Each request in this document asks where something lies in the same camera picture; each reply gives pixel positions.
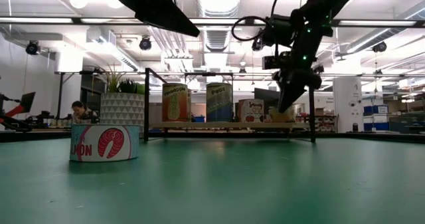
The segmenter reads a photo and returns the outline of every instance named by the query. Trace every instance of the wooden shelf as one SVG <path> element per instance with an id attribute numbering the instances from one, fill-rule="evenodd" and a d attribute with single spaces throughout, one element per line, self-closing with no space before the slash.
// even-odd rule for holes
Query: wooden shelf
<path id="1" fill-rule="evenodd" d="M 150 128 L 308 128 L 306 123 L 242 123 L 242 122 L 162 122 Z"/>

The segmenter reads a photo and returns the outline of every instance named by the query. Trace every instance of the white geometric planter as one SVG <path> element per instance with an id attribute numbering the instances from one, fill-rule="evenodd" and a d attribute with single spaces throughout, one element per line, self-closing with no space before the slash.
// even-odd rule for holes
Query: white geometric planter
<path id="1" fill-rule="evenodd" d="M 105 93 L 100 97 L 100 123 L 139 125 L 143 130 L 145 96 L 142 94 Z"/>

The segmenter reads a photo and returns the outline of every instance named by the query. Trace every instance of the black hair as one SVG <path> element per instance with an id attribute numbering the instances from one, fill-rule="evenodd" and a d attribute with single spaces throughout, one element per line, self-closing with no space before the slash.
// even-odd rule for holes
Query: black hair
<path id="1" fill-rule="evenodd" d="M 87 110 L 87 106 L 81 101 L 73 102 L 72 105 L 71 105 L 71 108 L 73 108 L 73 107 L 79 107 L 79 108 L 83 108 L 83 109 Z"/>

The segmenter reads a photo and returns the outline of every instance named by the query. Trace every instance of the cardboard box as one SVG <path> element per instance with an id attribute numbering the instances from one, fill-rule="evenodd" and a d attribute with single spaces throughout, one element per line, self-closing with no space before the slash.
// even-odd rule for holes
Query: cardboard box
<path id="1" fill-rule="evenodd" d="M 325 115 L 325 108 L 316 108 L 314 114 L 317 115 L 317 116 L 324 116 Z"/>

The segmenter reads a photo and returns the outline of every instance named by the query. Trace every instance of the air duct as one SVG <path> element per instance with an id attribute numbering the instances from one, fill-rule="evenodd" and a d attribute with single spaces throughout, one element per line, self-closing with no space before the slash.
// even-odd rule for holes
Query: air duct
<path id="1" fill-rule="evenodd" d="M 406 20 L 425 19 L 425 1 L 422 1 L 419 4 L 415 5 L 414 7 L 410 8 L 403 14 L 396 17 L 396 19 L 406 19 Z M 376 29 L 372 31 L 371 33 L 369 33 L 368 35 L 365 35 L 364 37 L 358 39 L 357 41 L 352 42 L 347 47 L 347 53 L 357 53 L 359 51 L 363 51 L 405 30 L 406 28 Z"/>
<path id="2" fill-rule="evenodd" d="M 198 0 L 199 11 L 202 17 L 207 18 L 233 18 L 238 14 L 240 0 Z M 223 52 L 227 49 L 230 42 L 230 31 L 204 31 L 205 49 L 208 52 Z M 211 57 L 206 58 L 206 65 L 214 62 L 215 67 L 225 67 L 227 55 L 225 58 Z"/>

